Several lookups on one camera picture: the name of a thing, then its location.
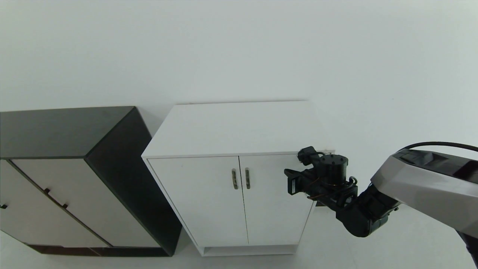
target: cabinet base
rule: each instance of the cabinet base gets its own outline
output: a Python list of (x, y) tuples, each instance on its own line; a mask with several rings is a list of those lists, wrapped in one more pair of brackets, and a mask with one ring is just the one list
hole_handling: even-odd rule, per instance
[(93, 257), (169, 257), (160, 247), (59, 247), (28, 245), (42, 254)]
[(205, 247), (203, 257), (294, 254), (299, 245)]

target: black cabinet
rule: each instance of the black cabinet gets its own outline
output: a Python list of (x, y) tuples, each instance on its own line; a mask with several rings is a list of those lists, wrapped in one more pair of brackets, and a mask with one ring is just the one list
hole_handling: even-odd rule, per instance
[(181, 223), (135, 107), (0, 113), (0, 228), (41, 253), (171, 256)]

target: cabinet door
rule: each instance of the cabinet door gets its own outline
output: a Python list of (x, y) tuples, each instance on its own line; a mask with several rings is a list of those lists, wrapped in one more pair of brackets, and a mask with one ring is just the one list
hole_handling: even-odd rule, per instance
[[(249, 245), (298, 244), (312, 201), (302, 194), (287, 193), (284, 169), (302, 171), (297, 155), (241, 156)], [(246, 188), (246, 168), (250, 189)]]
[(14, 160), (26, 175), (114, 247), (159, 247), (83, 159)]
[(247, 246), (238, 157), (148, 161), (198, 246)]
[(7, 161), (0, 161), (2, 231), (27, 244), (63, 247), (106, 247), (34, 187)]

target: metal handle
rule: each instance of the metal handle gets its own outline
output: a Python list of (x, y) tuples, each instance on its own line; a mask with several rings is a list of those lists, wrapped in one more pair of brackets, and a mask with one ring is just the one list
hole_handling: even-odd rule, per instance
[(232, 170), (232, 184), (234, 185), (234, 189), (237, 190), (238, 189), (238, 181), (236, 179), (236, 170), (235, 169)]
[(249, 168), (246, 168), (246, 187), (250, 189)]
[[(53, 198), (53, 197), (50, 195), (50, 189), (49, 189), (49, 188), (46, 188), (46, 189), (44, 189), (43, 191), (45, 192), (45, 195), (48, 196), (51, 200), (56, 201), (57, 203), (59, 203), (57, 199)], [(64, 203), (61, 207), (63, 207), (63, 208), (66, 209), (66, 208), (68, 207), (68, 205), (67, 205), (66, 203)]]

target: silver robot arm casing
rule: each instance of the silver robot arm casing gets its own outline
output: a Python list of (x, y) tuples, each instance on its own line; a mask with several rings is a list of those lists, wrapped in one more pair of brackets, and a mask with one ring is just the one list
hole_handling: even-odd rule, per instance
[(405, 150), (390, 156), (371, 182), (381, 193), (478, 238), (477, 164), (447, 154)]

